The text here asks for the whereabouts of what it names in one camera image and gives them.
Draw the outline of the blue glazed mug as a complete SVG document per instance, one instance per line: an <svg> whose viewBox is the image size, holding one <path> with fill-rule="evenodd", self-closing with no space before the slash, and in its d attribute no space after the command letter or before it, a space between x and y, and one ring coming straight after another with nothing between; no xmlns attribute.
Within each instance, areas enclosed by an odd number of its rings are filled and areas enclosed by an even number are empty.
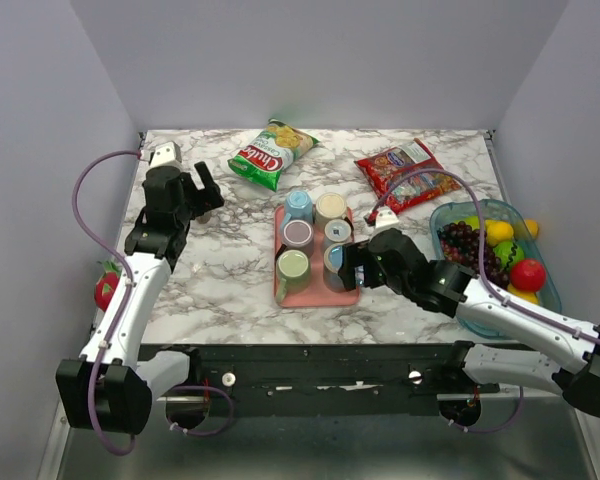
<svg viewBox="0 0 600 480"><path fill-rule="evenodd" d="M323 280L334 292L345 292L345 286L338 272L343 264L343 243L330 245L323 254Z"/></svg>

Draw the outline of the grey mug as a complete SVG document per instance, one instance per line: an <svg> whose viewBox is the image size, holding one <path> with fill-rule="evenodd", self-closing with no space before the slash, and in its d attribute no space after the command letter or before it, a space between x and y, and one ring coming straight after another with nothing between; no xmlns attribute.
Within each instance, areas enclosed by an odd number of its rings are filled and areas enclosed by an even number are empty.
<svg viewBox="0 0 600 480"><path fill-rule="evenodd" d="M324 227L322 249L326 250L334 244L350 243L353 239L353 228L348 219L330 220Z"/></svg>

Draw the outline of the green mug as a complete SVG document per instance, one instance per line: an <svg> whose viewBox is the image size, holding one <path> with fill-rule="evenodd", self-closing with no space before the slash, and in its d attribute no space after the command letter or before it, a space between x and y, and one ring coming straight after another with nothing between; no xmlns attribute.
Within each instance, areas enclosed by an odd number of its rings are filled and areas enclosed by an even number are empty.
<svg viewBox="0 0 600 480"><path fill-rule="evenodd" d="M276 260L276 302L282 304L288 296L301 293L308 287L310 280L309 257L300 250L284 250Z"/></svg>

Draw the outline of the brown mug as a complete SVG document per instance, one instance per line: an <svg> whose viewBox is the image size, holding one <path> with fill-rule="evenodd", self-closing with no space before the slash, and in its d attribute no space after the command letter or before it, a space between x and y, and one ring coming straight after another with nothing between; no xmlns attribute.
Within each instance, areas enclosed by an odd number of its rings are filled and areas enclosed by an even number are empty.
<svg viewBox="0 0 600 480"><path fill-rule="evenodd" d="M207 224L211 220L211 217L212 217L212 213L206 212L205 214L197 217L196 222L198 224L204 225L204 224Z"/></svg>

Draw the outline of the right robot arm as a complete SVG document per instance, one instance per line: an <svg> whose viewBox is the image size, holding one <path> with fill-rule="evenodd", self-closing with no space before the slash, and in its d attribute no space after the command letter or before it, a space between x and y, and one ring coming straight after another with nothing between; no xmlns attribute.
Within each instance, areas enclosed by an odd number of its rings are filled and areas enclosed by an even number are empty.
<svg viewBox="0 0 600 480"><path fill-rule="evenodd" d="M429 260L395 228L342 248L338 276L348 290L385 286L425 311L461 316L523 344L521 350L473 345L444 362L449 390L505 383L561 396L600 418L600 324L573 319L504 292L471 269Z"/></svg>

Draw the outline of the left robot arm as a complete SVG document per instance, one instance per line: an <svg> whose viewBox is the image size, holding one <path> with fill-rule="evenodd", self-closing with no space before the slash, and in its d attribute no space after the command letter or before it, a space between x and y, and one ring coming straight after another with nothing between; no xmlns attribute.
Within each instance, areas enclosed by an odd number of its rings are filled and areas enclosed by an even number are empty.
<svg viewBox="0 0 600 480"><path fill-rule="evenodd" d="M139 358L154 304L186 246L191 223L224 204L207 165L198 162L194 168L200 186L174 164L146 173L145 206L116 257L123 273L113 298L79 357L62 361L56 370L74 428L137 435L160 396L172 388L189 395L201 385L200 368L183 352Z"/></svg>

